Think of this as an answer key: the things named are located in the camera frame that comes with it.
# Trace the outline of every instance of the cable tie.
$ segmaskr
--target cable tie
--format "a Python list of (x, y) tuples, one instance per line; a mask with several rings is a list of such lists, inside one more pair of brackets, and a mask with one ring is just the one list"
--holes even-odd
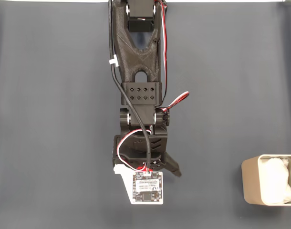
[(119, 67), (117, 55), (114, 55), (114, 59), (109, 60), (109, 64), (115, 64), (116, 67)]

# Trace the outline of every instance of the circuit board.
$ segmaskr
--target circuit board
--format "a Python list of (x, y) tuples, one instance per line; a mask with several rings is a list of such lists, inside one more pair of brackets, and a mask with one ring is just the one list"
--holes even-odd
[(162, 172), (133, 174), (133, 202), (163, 202)]

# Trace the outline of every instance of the printed label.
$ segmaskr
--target printed label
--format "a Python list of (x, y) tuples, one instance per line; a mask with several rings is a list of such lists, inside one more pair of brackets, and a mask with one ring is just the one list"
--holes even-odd
[(159, 190), (158, 179), (147, 179), (136, 181), (136, 192), (152, 192)]

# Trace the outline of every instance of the gray fabric background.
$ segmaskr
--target gray fabric background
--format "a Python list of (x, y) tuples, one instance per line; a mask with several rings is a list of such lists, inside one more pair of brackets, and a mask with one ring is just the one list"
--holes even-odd
[(291, 154), (291, 3), (169, 4), (165, 203), (132, 206), (111, 161), (120, 94), (107, 3), (0, 2), (0, 229), (291, 229), (244, 201), (240, 165)]

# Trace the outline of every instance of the black cable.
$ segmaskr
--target black cable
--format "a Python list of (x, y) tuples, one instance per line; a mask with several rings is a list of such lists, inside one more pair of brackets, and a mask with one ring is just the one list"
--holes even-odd
[[(113, 42), (113, 22), (112, 22), (112, 13), (113, 13), (113, 8), (112, 8), (112, 0), (108, 1), (108, 9), (109, 9), (109, 53), (110, 53), (110, 58), (113, 59), (114, 58), (114, 42)], [(146, 141), (146, 167), (150, 168), (151, 166), (151, 143), (150, 143), (150, 138), (149, 135), (146, 132), (146, 127), (143, 124), (138, 112), (136, 111), (136, 109), (134, 108), (133, 104), (131, 103), (130, 99), (127, 97), (124, 89), (122, 88), (121, 84), (119, 83), (117, 77), (116, 77), (116, 72), (115, 72), (115, 66), (114, 64), (111, 64), (111, 68), (112, 68), (112, 75), (113, 75), (113, 80), (116, 84), (116, 86), (118, 87), (119, 91), (121, 92), (121, 94), (123, 95), (123, 97), (126, 100), (127, 105), (130, 107), (131, 111), (134, 113), (143, 134), (145, 135), (145, 141)]]

